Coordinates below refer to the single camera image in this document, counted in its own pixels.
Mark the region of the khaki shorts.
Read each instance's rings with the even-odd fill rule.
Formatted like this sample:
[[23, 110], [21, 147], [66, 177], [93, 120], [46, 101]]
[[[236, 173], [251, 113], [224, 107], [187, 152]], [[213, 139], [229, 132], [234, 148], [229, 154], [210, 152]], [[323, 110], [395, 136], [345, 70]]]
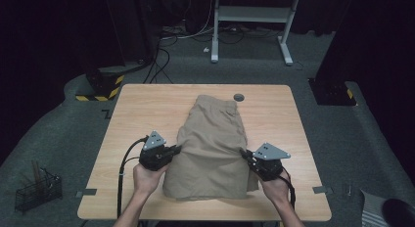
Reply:
[[248, 139], [237, 103], [200, 95], [177, 134], [163, 192], [177, 200], [243, 199], [258, 180], [241, 153]]

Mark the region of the black yellow striped stand base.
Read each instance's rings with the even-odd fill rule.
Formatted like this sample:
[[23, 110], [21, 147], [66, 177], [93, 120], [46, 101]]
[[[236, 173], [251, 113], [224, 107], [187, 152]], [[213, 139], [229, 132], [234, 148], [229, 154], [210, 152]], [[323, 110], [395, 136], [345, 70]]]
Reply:
[[85, 85], [75, 94], [75, 99], [81, 102], [87, 101], [111, 101], [118, 93], [124, 76], [115, 73], [101, 73], [93, 69], [85, 73]]

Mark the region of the grey tape piece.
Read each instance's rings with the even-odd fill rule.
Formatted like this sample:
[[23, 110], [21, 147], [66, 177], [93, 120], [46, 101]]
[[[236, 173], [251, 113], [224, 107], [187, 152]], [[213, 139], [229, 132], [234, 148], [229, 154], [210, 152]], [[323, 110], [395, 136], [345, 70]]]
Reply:
[[314, 192], [314, 194], [333, 194], [333, 189], [331, 187], [326, 187], [326, 186], [317, 186], [317, 187], [312, 187], [312, 190]]
[[75, 197], [80, 199], [84, 196], [95, 196], [96, 193], [97, 193], [97, 189], [84, 189], [84, 190], [81, 190], [81, 191], [77, 191], [75, 193]]

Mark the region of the person's right hand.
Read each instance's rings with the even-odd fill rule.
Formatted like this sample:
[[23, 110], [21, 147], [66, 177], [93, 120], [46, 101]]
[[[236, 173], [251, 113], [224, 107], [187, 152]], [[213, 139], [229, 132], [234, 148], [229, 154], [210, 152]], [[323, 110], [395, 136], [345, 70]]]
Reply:
[[289, 204], [289, 187], [286, 181], [290, 177], [286, 171], [281, 173], [281, 177], [270, 181], [260, 181], [264, 195], [277, 207]]

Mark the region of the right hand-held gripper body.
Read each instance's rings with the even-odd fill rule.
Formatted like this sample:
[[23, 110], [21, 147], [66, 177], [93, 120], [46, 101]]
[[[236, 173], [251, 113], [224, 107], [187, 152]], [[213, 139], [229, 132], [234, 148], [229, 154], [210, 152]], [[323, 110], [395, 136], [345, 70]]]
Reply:
[[254, 172], [263, 181], [274, 180], [283, 171], [282, 159], [289, 159], [290, 157], [291, 155], [288, 152], [265, 142], [253, 152]]

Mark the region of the black stand base yellow mark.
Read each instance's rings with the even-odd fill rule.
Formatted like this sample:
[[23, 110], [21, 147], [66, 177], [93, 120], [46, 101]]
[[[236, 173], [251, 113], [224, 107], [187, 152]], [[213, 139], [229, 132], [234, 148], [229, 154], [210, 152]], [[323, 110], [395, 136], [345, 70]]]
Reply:
[[355, 106], [356, 101], [349, 88], [344, 83], [329, 83], [309, 78], [308, 84], [311, 88], [315, 101], [321, 106]]

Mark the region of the person's left hand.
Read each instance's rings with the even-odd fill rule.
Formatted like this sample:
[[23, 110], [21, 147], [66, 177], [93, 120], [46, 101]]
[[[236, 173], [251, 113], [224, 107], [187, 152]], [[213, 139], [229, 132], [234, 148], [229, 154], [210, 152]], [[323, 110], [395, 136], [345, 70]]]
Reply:
[[141, 163], [133, 168], [134, 194], [149, 197], [158, 188], [161, 176], [167, 171], [165, 165], [157, 171], [146, 169]]

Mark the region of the white metal stand frame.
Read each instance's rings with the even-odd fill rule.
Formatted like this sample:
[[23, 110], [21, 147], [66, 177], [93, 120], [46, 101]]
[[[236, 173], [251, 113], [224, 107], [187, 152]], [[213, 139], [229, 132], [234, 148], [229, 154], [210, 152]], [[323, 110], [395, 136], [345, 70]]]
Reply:
[[213, 35], [211, 41], [210, 61], [217, 63], [219, 60], [218, 30], [220, 22], [248, 22], [248, 23], [283, 23], [285, 25], [283, 34], [277, 37], [284, 62], [292, 66], [294, 61], [290, 54], [287, 39], [297, 11], [299, 0], [293, 0], [290, 7], [244, 7], [244, 6], [222, 6], [219, 0], [214, 0]]

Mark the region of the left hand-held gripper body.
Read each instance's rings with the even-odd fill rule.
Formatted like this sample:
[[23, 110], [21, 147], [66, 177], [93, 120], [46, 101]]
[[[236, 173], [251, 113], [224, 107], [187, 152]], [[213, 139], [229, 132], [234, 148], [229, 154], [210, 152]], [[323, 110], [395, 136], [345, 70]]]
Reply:
[[158, 171], [169, 163], [170, 148], [165, 145], [166, 140], [153, 130], [143, 146], [139, 162], [152, 171]]

